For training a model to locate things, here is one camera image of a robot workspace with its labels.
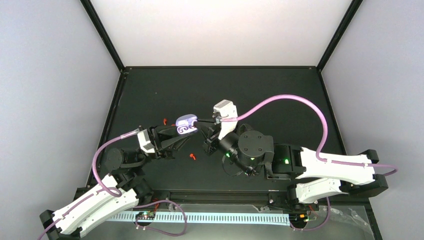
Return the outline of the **lavender earbud charging case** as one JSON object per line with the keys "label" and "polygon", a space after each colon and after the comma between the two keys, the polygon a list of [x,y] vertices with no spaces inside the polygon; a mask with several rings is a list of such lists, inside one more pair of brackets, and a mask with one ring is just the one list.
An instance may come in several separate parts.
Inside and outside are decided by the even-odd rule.
{"label": "lavender earbud charging case", "polygon": [[[198,119],[198,117],[196,115],[194,115],[194,114],[186,114],[186,115],[180,116],[176,120],[176,122],[175,122],[176,130],[177,130],[177,127],[179,127],[179,126],[188,126],[188,123],[190,123],[192,121],[196,121],[197,119]],[[182,136],[182,135],[187,135],[187,134],[195,133],[197,131],[198,131],[198,128],[196,128],[196,129],[189,129],[186,134],[179,134],[179,133],[178,134]]]}

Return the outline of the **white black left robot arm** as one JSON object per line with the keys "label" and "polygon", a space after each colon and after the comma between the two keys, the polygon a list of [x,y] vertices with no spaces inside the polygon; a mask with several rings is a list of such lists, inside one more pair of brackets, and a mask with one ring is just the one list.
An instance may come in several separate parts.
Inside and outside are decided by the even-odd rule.
{"label": "white black left robot arm", "polygon": [[[106,169],[101,177],[97,161],[109,145],[136,136],[139,147],[125,150],[111,148],[102,166]],[[190,139],[186,133],[174,125],[137,128],[124,133],[101,145],[92,160],[92,174],[96,185],[91,186],[81,196],[68,205],[40,214],[44,227],[39,239],[80,240],[90,231],[111,217],[125,211],[147,209],[140,216],[151,219],[162,204],[170,204],[168,199],[156,199],[154,191],[144,178],[143,168],[153,160],[172,159],[174,152]]]}

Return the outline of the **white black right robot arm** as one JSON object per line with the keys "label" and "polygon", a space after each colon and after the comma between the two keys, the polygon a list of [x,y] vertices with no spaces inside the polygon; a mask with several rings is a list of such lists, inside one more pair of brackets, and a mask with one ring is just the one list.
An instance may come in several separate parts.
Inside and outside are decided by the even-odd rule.
{"label": "white black right robot arm", "polygon": [[377,174],[379,158],[369,149],[358,155],[317,153],[302,146],[275,143],[270,135],[248,124],[225,129],[218,123],[197,120],[192,128],[204,137],[208,155],[217,151],[247,176],[260,172],[269,180],[288,181],[285,204],[293,210],[336,195],[372,198],[389,188],[384,174]]}

